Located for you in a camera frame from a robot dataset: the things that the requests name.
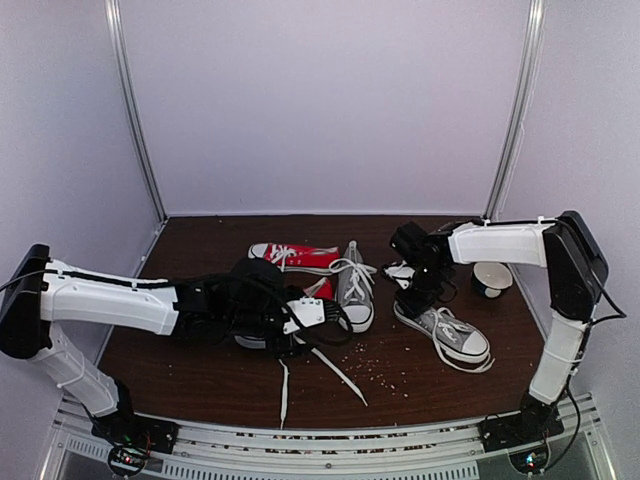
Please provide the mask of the grey sneaker with laces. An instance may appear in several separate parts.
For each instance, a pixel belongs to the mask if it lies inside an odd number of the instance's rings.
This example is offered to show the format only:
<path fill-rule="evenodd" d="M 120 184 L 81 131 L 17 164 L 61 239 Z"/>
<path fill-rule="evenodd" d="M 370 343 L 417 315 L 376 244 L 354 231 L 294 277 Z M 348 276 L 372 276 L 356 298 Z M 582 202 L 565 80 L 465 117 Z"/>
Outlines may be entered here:
<path fill-rule="evenodd" d="M 377 269 L 364 261 L 357 241 L 351 240 L 343 255 L 331 262 L 329 271 L 338 276 L 334 299 L 347 315 L 339 324 L 345 330 L 351 327 L 355 334 L 366 332 L 375 316 L 373 275 Z"/>

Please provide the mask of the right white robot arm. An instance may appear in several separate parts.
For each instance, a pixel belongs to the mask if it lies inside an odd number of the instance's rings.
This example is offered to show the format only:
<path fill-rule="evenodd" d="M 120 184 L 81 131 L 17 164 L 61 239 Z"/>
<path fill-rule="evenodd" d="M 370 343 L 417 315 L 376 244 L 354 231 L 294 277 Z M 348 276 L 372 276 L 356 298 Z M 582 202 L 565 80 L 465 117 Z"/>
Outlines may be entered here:
<path fill-rule="evenodd" d="M 410 314 L 422 314 L 438 301 L 456 265 L 524 264 L 546 269 L 551 330 L 512 423 L 519 440 L 535 440 L 550 426 L 598 322 L 596 307 L 609 296 L 608 263 L 582 216 L 567 210 L 555 218 L 536 220 L 458 221 L 431 233 L 408 222 L 396 229 L 390 245 L 414 271 L 408 286 L 396 292 L 400 307 Z"/>

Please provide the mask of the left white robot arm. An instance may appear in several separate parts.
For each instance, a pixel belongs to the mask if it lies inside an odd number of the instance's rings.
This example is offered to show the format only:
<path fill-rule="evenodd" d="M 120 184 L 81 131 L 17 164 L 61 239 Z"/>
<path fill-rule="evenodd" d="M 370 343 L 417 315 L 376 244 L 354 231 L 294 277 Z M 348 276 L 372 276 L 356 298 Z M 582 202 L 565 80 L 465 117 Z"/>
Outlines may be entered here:
<path fill-rule="evenodd" d="M 249 258 L 226 274 L 143 280 L 77 269 L 51 259 L 48 246 L 36 244 L 1 289 L 2 352 L 41 365 L 123 444 L 137 442 L 144 433 L 127 387 L 87 361 L 61 322 L 205 342 L 249 336 L 282 357 L 298 353 L 297 332 L 325 319 L 321 301 L 285 287 L 270 263 Z"/>

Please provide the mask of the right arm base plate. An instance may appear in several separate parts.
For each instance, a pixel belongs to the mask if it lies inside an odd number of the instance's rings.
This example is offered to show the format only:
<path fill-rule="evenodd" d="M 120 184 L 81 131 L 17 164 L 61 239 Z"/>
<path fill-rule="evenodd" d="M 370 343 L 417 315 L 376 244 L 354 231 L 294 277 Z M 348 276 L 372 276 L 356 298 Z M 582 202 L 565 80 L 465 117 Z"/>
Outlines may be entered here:
<path fill-rule="evenodd" d="M 542 442 L 549 436 L 564 432 L 564 425 L 556 414 L 550 418 L 531 413 L 488 415 L 478 424 L 479 436 L 486 453 L 513 449 Z"/>

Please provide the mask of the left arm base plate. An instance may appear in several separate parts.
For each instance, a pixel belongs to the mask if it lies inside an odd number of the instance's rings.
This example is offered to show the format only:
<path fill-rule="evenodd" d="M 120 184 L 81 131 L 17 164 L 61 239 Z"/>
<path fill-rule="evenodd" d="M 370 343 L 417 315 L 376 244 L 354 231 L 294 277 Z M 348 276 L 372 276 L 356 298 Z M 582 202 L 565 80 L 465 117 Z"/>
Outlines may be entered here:
<path fill-rule="evenodd" d="M 91 433 L 112 445 L 133 447 L 143 452 L 171 454 L 179 426 L 171 421 L 137 416 L 133 422 L 92 418 Z"/>

